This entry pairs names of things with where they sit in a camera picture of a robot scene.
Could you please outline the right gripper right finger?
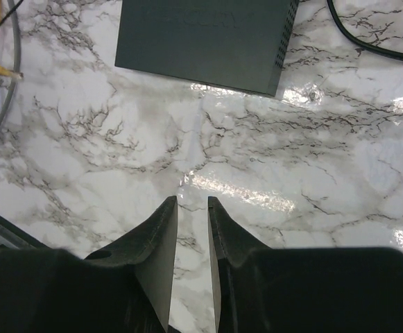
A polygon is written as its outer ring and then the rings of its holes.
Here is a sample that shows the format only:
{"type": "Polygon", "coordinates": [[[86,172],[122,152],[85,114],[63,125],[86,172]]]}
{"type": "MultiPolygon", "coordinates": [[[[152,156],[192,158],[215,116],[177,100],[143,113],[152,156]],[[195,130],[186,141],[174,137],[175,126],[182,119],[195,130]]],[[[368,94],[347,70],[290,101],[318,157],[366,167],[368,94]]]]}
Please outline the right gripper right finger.
{"type": "Polygon", "coordinates": [[[208,199],[217,332],[403,332],[403,253],[274,249],[208,199]]]}

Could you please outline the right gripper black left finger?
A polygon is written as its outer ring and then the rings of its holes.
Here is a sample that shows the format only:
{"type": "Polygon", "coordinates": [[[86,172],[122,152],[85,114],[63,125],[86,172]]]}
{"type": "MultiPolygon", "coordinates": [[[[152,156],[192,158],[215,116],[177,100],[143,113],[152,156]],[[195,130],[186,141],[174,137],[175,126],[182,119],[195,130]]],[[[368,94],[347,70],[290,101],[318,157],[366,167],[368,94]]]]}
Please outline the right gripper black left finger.
{"type": "Polygon", "coordinates": [[[170,196],[85,258],[48,246],[0,248],[0,332],[171,332],[177,226],[170,196]]]}

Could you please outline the black network switch box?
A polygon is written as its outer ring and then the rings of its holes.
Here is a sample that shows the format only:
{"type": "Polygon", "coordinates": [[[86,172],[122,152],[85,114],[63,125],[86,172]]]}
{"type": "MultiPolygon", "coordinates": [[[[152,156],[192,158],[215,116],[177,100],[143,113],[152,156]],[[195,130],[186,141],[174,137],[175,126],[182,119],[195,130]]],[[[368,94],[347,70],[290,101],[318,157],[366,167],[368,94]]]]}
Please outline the black network switch box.
{"type": "Polygon", "coordinates": [[[123,1],[115,65],[275,96],[298,1],[123,1]]]}

